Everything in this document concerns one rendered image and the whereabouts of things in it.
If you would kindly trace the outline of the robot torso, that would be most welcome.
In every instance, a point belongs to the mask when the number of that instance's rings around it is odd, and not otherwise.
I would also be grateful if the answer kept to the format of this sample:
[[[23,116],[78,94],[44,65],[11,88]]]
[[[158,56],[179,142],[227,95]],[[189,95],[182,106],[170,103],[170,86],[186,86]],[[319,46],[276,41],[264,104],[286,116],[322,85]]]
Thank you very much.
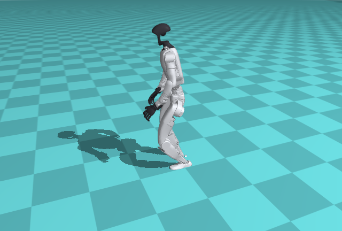
[[[163,49],[163,48],[162,48]],[[175,69],[176,69],[176,82],[177,85],[174,89],[172,89],[172,95],[170,96],[170,103],[176,103],[177,100],[182,102],[182,107],[184,106],[184,102],[185,102],[185,97],[184,97],[184,92],[182,87],[180,86],[180,84],[184,83],[184,77],[183,77],[183,73],[182,73],[182,68],[181,68],[181,63],[180,63],[180,58],[178,55],[178,52],[176,50],[176,48],[168,48],[168,47],[164,47],[165,50],[161,50],[160,51],[160,63],[161,63],[161,67],[163,68],[163,71],[165,73],[165,76],[167,78],[167,80],[169,80],[169,77],[167,75],[167,69],[166,69],[166,64],[164,61],[164,55],[167,52],[173,52],[175,54]]]

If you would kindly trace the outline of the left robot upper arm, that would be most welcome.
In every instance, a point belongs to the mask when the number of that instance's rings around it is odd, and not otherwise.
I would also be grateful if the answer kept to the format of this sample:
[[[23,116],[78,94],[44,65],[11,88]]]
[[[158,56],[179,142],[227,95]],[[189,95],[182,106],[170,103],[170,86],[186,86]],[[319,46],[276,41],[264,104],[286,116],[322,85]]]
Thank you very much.
[[[168,81],[171,81],[173,83],[173,87],[172,89],[174,89],[177,85],[176,82],[176,69],[175,69],[175,54],[173,52],[167,52],[164,55],[164,61],[166,64],[166,71],[167,71],[167,75],[169,77]]]

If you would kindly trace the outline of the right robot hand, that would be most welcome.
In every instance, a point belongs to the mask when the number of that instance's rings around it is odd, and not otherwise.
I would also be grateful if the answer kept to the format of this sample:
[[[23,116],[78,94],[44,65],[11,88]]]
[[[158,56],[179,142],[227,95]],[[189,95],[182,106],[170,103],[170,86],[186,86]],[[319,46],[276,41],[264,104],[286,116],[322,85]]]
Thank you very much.
[[[150,96],[149,99],[148,99],[148,103],[149,103],[150,105],[151,105],[152,101],[153,101],[153,103],[154,103],[154,98],[156,97],[156,95],[159,94],[159,93],[161,93],[161,92],[159,92],[160,90],[161,90],[161,88],[158,87],[158,88],[156,88],[155,91],[151,94],[151,96]],[[152,103],[152,104],[153,104],[153,103]]]

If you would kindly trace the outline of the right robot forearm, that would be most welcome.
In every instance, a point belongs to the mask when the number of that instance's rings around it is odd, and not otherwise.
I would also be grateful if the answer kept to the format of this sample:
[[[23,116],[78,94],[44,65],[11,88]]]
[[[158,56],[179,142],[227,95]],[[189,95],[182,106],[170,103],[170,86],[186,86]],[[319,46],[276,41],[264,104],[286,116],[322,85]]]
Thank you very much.
[[[159,92],[162,92],[162,91],[164,90],[166,81],[167,81],[167,78],[166,78],[166,76],[165,76],[165,73],[163,72],[163,73],[162,73],[162,78],[161,78],[161,80],[160,80],[160,82],[159,82],[159,85],[157,86],[157,87],[160,87],[160,88],[161,88],[161,90],[160,90]]]

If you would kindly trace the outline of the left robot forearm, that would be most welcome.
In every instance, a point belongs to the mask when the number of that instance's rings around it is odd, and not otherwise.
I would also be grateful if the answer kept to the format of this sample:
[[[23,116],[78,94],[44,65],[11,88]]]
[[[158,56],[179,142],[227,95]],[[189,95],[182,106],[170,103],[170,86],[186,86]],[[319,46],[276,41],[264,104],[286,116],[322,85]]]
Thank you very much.
[[[160,105],[164,105],[167,103],[169,96],[172,95],[172,87],[173,83],[171,81],[167,81],[163,90],[163,93],[159,97],[159,99],[155,102],[156,107]]]

